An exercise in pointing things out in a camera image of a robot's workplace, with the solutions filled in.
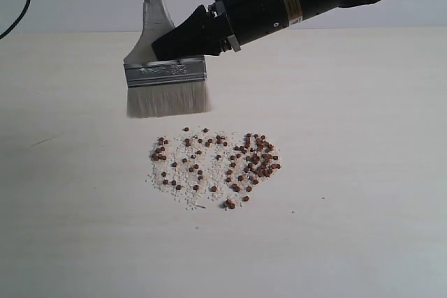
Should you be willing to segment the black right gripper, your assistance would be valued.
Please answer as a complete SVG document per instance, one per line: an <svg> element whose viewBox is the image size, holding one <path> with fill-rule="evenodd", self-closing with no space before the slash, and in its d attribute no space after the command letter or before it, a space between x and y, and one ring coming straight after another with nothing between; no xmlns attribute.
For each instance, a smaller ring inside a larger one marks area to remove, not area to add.
<svg viewBox="0 0 447 298"><path fill-rule="evenodd" d="M243 45L304 19L301 0L214 0L152 43L159 61L238 52Z"/></svg>

